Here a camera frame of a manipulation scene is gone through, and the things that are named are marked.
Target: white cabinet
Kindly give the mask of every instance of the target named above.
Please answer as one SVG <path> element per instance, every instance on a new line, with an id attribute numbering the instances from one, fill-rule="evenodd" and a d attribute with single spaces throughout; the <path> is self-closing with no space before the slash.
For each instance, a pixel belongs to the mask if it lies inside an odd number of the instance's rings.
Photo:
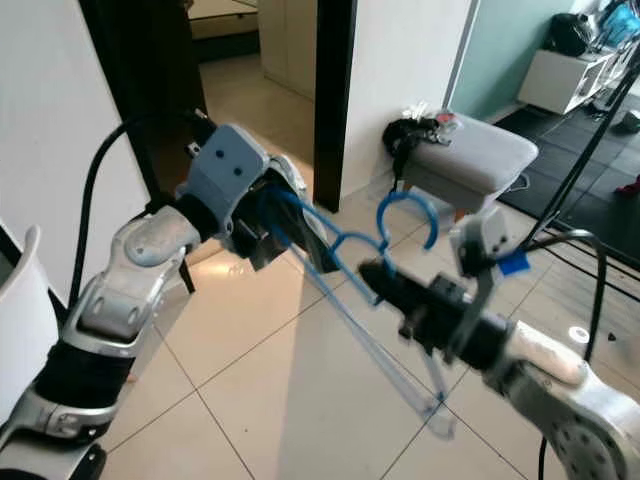
<path id="1" fill-rule="evenodd" d="M 568 57 L 538 50 L 520 88 L 518 100 L 564 114 L 619 76 L 620 56 L 614 53 Z"/>
<path id="2" fill-rule="evenodd" d="M 260 0 L 258 25 L 264 74 L 313 99 L 316 0 Z"/>

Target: power cord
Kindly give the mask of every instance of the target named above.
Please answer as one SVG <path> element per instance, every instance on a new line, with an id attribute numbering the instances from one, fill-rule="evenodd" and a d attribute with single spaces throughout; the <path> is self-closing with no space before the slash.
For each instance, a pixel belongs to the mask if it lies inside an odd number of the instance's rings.
<path id="1" fill-rule="evenodd" d="M 598 258 L 598 276 L 596 280 L 596 291 L 593 297 L 593 308 L 591 310 L 591 322 L 589 324 L 589 341 L 585 348 L 583 359 L 589 363 L 591 356 L 593 355 L 593 349 L 596 341 L 596 334 L 598 332 L 598 326 L 600 323 L 600 313 L 602 311 L 602 301 L 604 298 L 604 287 L 607 278 L 607 256 L 604 250 L 604 246 L 600 243 L 600 240 L 591 232 L 586 230 L 571 230 L 569 232 L 561 233 L 555 237 L 547 238 L 544 240 L 536 241 L 530 244 L 525 251 L 533 252 L 535 250 L 546 249 L 552 245 L 558 243 L 567 243 L 571 240 L 582 240 L 589 242 L 593 249 L 596 251 Z M 538 455 L 538 480 L 544 480 L 544 457 L 547 451 L 547 439 L 542 437 L 540 443 L 540 451 Z"/>
<path id="2" fill-rule="evenodd" d="M 545 228 L 543 230 L 544 233 L 546 233 L 547 235 L 551 235 L 551 236 L 556 236 L 558 235 L 556 232 L 552 232 L 551 230 Z M 584 253 L 585 255 L 590 256 L 591 258 L 597 258 L 597 255 L 594 255 L 593 253 L 591 253 L 589 250 L 582 248 L 580 245 L 573 243 L 573 242 L 569 242 L 567 243 L 567 245 L 569 245 L 570 247 L 575 248 L 576 250 L 579 250 L 580 252 Z M 618 267 L 617 265 L 613 264 L 613 263 L 609 263 L 607 262 L 607 266 L 610 268 L 613 268 L 614 270 L 620 272 L 620 273 L 624 273 L 627 277 L 631 278 L 632 280 L 635 280 L 636 282 L 640 282 L 640 277 L 637 275 L 634 275 L 633 273 L 629 272 L 628 270 L 625 270 L 624 268 Z"/>
<path id="3" fill-rule="evenodd" d="M 89 217 L 91 214 L 91 200 L 93 197 L 93 188 L 96 183 L 96 177 L 98 176 L 98 170 L 102 164 L 107 151 L 115 143 L 115 141 L 123 134 L 130 133 L 132 128 L 138 127 L 144 123 L 159 119 L 176 119 L 182 120 L 191 125 L 206 124 L 206 126 L 212 130 L 216 129 L 216 124 L 209 119 L 200 110 L 184 111 L 184 112 L 154 112 L 137 115 L 135 117 L 128 118 L 118 125 L 102 142 L 100 148 L 96 151 L 87 177 L 84 183 L 84 190 L 82 193 L 82 208 L 80 211 L 80 228 L 78 230 L 78 243 L 76 246 L 76 258 L 73 265 L 73 276 L 71 278 L 71 291 L 69 293 L 69 308 L 71 309 L 78 301 L 80 293 L 80 283 L 82 281 L 82 271 L 84 269 L 84 260 L 87 252 L 87 237 L 89 234 Z"/>
<path id="4" fill-rule="evenodd" d="M 588 275 L 591 278 L 598 278 L 597 275 L 594 275 L 593 273 L 591 273 L 589 270 L 587 270 L 586 268 L 581 267 L 580 265 L 577 265 L 576 263 L 573 263 L 571 260 L 563 257 L 562 255 L 560 255 L 558 252 L 556 252 L 555 250 L 552 250 L 551 248 L 545 248 L 545 251 L 547 251 L 549 254 L 553 255 L 554 257 L 556 257 L 558 260 L 562 261 L 563 263 L 566 263 L 567 265 L 569 265 L 571 268 L 574 268 L 576 270 L 578 270 L 579 272 L 584 273 L 585 275 Z M 615 268 L 614 266 L 612 266 L 610 263 L 607 263 L 608 267 L 611 268 Z M 631 300 L 634 300 L 636 302 L 640 303 L 640 298 L 637 297 L 636 295 L 634 295 L 633 293 L 625 290 L 624 288 L 620 288 L 619 286 L 606 281 L 605 285 L 609 288 L 611 288 L 612 290 L 615 290 L 618 293 L 621 293 L 622 295 L 630 298 Z"/>

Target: gray ottoman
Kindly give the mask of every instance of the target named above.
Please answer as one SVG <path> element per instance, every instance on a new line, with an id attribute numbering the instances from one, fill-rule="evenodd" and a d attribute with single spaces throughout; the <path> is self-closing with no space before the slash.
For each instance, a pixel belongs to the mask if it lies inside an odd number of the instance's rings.
<path id="1" fill-rule="evenodd" d="M 415 185 L 458 213 L 477 212 L 517 180 L 538 156 L 538 147 L 501 128 L 456 115 L 463 126 L 447 135 L 451 145 L 421 143 L 411 152 L 403 171 L 405 189 Z"/>

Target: black bag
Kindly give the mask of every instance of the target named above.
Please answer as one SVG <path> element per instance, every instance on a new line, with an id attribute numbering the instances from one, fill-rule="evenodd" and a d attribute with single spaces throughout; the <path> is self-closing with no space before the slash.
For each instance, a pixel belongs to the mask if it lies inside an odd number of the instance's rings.
<path id="1" fill-rule="evenodd" d="M 420 142 L 441 143 L 448 145 L 447 141 L 442 141 L 438 136 L 440 122 L 435 118 L 401 118 L 391 122 L 384 129 L 382 143 L 387 153 L 393 158 L 393 187 L 394 192 L 398 188 L 398 181 L 402 178 L 404 165 L 409 159 L 409 154 Z"/>
<path id="2" fill-rule="evenodd" d="M 551 17 L 546 46 L 563 55 L 579 57 L 587 51 L 594 36 L 586 15 L 559 13 Z"/>

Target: white chair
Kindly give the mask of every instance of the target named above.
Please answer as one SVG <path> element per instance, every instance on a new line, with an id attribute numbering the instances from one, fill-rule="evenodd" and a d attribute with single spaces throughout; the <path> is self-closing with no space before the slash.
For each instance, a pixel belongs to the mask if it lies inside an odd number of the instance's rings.
<path id="1" fill-rule="evenodd" d="M 0 285 L 0 425 L 58 340 L 49 284 L 36 256 L 39 242 L 40 229 L 29 228 L 18 265 Z"/>

